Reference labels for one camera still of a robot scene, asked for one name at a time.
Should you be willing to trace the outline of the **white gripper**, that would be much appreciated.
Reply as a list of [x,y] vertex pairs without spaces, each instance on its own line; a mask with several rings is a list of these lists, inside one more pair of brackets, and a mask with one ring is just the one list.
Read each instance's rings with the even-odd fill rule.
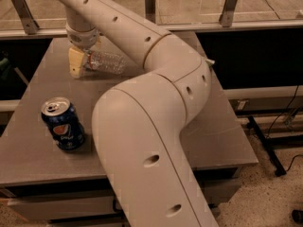
[[80,48],[89,49],[94,44],[100,48],[101,38],[98,36],[98,30],[95,27],[89,31],[77,31],[69,25],[66,25],[65,28],[68,41],[74,45],[68,51],[70,75],[75,79],[79,79],[88,60],[87,54]]

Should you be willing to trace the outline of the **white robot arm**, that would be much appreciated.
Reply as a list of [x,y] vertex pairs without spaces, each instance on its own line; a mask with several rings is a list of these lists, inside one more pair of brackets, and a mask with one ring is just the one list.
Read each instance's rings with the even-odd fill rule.
[[145,71],[104,93],[92,114],[98,158],[131,227],[219,227],[180,141],[210,94],[205,58],[112,0],[59,1]]

